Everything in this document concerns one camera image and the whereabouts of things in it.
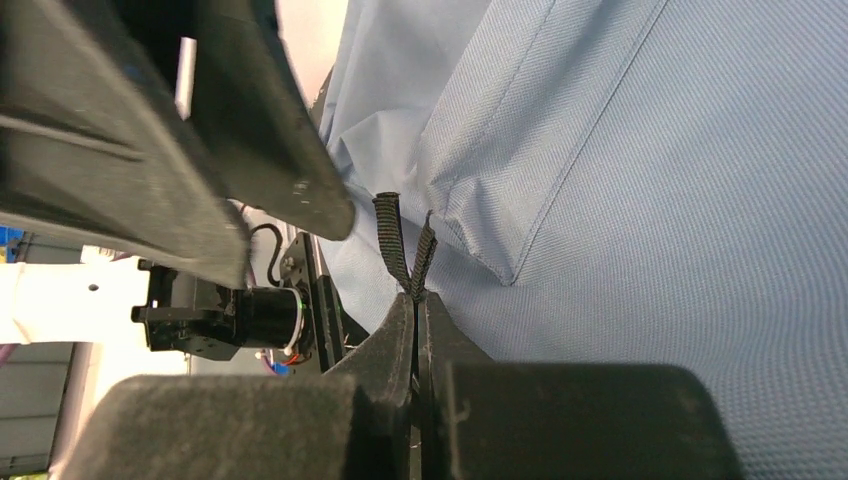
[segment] fabric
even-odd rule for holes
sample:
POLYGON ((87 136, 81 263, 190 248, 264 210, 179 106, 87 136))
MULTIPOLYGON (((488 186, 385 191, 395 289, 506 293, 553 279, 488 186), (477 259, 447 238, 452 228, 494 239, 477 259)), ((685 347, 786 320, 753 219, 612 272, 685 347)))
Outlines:
POLYGON ((366 328, 396 191, 495 358, 684 366, 750 478, 848 478, 848 2, 350 0, 321 131, 366 328))

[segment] black cable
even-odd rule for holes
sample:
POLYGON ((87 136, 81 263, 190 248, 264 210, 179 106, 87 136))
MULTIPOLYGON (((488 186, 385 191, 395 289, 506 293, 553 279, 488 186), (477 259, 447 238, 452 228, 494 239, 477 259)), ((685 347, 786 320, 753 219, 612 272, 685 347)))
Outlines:
POLYGON ((273 223, 263 223, 262 225, 257 225, 250 230, 250 238, 258 232, 259 230, 270 230, 274 233, 274 236, 277 237, 277 244, 274 245, 274 254, 271 255, 271 262, 268 263, 268 283, 275 287, 280 286, 280 280, 274 279, 274 267, 277 265, 277 260, 280 257, 280 252, 283 250, 283 232, 280 231, 280 228, 273 223))

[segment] black strap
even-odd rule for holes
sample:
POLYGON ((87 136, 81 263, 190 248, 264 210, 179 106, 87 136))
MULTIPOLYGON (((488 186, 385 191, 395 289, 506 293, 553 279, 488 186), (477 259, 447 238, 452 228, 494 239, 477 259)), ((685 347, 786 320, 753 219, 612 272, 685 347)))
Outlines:
POLYGON ((413 302, 419 302, 424 296, 427 271, 430 269, 438 242, 436 232, 430 227, 431 212, 428 212, 424 229, 418 239, 415 265, 410 277, 409 267, 406 264, 406 252, 403 248, 399 198, 400 195, 394 192, 379 193, 374 198, 374 209, 377 213, 377 241, 380 244, 380 255, 389 274, 400 283, 401 288, 412 297, 413 302))

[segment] white tube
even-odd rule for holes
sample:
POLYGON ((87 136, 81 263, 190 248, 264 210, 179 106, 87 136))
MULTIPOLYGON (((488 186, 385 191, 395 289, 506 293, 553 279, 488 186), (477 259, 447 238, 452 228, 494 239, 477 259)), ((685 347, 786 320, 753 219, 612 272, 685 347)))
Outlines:
POLYGON ((117 262, 0 265, 0 344, 105 342, 126 334, 150 273, 117 262))

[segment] fabric texture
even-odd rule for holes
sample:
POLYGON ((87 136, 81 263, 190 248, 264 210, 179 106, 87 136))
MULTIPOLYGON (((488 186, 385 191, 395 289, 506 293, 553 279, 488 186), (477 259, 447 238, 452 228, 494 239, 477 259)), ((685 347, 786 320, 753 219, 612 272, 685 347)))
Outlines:
POLYGON ((495 358, 684 366, 749 478, 848 478, 848 2, 350 0, 321 132, 366 328, 399 192, 495 358))

